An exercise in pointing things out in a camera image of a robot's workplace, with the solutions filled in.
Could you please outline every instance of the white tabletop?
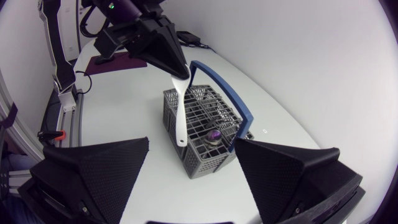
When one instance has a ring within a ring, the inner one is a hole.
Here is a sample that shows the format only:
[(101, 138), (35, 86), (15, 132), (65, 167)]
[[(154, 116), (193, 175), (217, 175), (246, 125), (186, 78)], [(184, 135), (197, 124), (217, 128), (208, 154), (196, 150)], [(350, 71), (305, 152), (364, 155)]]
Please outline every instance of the white tabletop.
[[(221, 75), (254, 116), (250, 131), (257, 141), (317, 149), (307, 132), (261, 87), (211, 50), (183, 47), (188, 62), (199, 60)], [(99, 55), (87, 44), (75, 70), (85, 70)], [(82, 114), (84, 146), (149, 138), (149, 152), (141, 168), (121, 223), (252, 223), (259, 212), (236, 159), (219, 172), (189, 179), (162, 122), (163, 91), (173, 88), (170, 75), (148, 64), (91, 76)], [(212, 79), (197, 71), (194, 85), (209, 84), (232, 106)], [(89, 81), (76, 78), (85, 91)]]

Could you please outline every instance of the gray plastic basket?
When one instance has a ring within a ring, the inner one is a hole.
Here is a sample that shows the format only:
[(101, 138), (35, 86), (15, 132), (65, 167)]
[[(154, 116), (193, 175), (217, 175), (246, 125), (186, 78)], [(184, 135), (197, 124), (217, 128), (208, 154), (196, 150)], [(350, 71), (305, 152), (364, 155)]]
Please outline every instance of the gray plastic basket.
[[(236, 116), (233, 109), (211, 86), (192, 86), (197, 68), (203, 70), (223, 89), (243, 120)], [(193, 179), (216, 172), (236, 158), (233, 148), (234, 140), (236, 137), (253, 139), (253, 135), (248, 131), (253, 118), (235, 91), (212, 69), (197, 61), (191, 63), (190, 69), (191, 84), (184, 97), (188, 132), (187, 146), (177, 146), (175, 138), (178, 106), (178, 95), (175, 89), (164, 91), (163, 123), (189, 178)], [(221, 143), (218, 146), (205, 144), (205, 136), (215, 129), (222, 133)]]

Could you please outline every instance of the black cable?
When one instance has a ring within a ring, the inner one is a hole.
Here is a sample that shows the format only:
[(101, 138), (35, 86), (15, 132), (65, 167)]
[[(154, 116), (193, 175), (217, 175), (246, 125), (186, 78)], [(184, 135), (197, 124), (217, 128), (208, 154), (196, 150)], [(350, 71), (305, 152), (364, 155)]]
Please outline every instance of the black cable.
[(196, 43), (190, 43), (189, 44), (189, 43), (185, 43), (185, 42), (181, 42), (180, 41), (180, 44), (182, 46), (186, 46), (186, 47), (192, 47), (192, 48), (199, 47), (199, 48), (202, 48), (202, 49), (210, 49), (210, 50), (214, 51), (214, 53), (217, 54), (217, 52), (215, 50), (213, 50), (209, 45), (205, 45), (205, 44), (203, 44), (201, 42), (196, 42)]
[(109, 21), (108, 19), (106, 19), (105, 22), (104, 22), (104, 24), (103, 24), (103, 26), (102, 26), (102, 28), (101, 28), (101, 30), (99, 30), (98, 33), (92, 34), (92, 33), (88, 32), (88, 30), (87, 30), (87, 28), (86, 28), (86, 26), (87, 26), (87, 20), (88, 20), (88, 18), (91, 16), (91, 13), (94, 11), (95, 7), (96, 7), (95, 5), (92, 5), (92, 6), (90, 7), (90, 9), (87, 11), (87, 13), (85, 14), (85, 16), (83, 16), (83, 18), (81, 19), (81, 22), (80, 22), (80, 32), (81, 32), (81, 34), (82, 34), (83, 36), (85, 36), (85, 37), (89, 37), (89, 38), (97, 37), (98, 34), (99, 34), (103, 29), (107, 28), (107, 27), (109, 26), (109, 24), (110, 24), (110, 21)]
[(87, 74), (86, 72), (82, 72), (82, 71), (75, 71), (75, 73), (83, 73), (84, 75), (86, 75), (86, 76), (88, 77), (88, 79), (90, 79), (90, 87), (89, 87), (89, 89), (88, 89), (87, 91), (85, 91), (84, 93), (79, 92), (79, 93), (77, 93), (77, 94), (78, 94), (78, 95), (79, 95), (79, 94), (84, 95), (84, 94), (88, 93), (88, 92), (91, 90), (91, 87), (93, 86), (93, 81), (91, 80), (90, 75)]

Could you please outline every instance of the white plastic utensil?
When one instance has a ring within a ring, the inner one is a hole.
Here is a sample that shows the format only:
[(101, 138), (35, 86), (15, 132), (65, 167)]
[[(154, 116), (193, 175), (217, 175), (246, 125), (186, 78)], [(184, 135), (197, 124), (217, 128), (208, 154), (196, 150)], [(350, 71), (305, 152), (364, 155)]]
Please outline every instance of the white plastic utensil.
[(179, 78), (172, 76), (174, 88), (177, 91), (178, 95), (177, 117), (175, 118), (175, 140), (177, 142), (177, 145), (180, 147), (185, 147), (187, 146), (188, 143), (187, 119), (185, 117), (184, 97), (185, 97), (185, 92), (191, 81), (191, 71), (188, 65), (186, 66), (189, 73), (188, 79), (181, 80)]

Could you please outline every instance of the blue handle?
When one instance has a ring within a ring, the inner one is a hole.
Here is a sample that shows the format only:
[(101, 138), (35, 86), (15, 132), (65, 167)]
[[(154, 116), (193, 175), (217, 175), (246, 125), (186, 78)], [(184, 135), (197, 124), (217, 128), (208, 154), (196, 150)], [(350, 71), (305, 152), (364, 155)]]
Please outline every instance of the blue handle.
[(217, 83), (218, 86), (221, 87), (221, 89), (224, 91), (224, 93), (231, 100), (232, 104), (238, 110), (239, 114), (242, 116), (242, 119), (243, 119), (242, 124), (240, 125), (240, 128), (239, 128), (238, 132), (236, 133), (236, 136), (233, 139), (232, 144), (228, 148), (229, 152), (233, 152), (235, 139), (245, 137), (246, 133), (249, 131), (249, 127), (250, 127), (251, 123), (253, 122), (253, 115), (250, 113), (247, 106), (243, 103), (242, 99), (232, 89), (232, 87), (225, 80), (223, 80), (223, 78), (221, 76), (219, 76), (213, 69), (209, 68), (204, 63), (201, 63), (196, 60), (191, 62), (191, 66), (190, 66), (191, 82), (189, 83), (189, 88), (192, 86), (193, 77), (195, 76), (195, 72), (197, 71), (197, 68), (199, 68), (200, 70), (205, 72), (212, 80), (214, 80), (214, 82)]

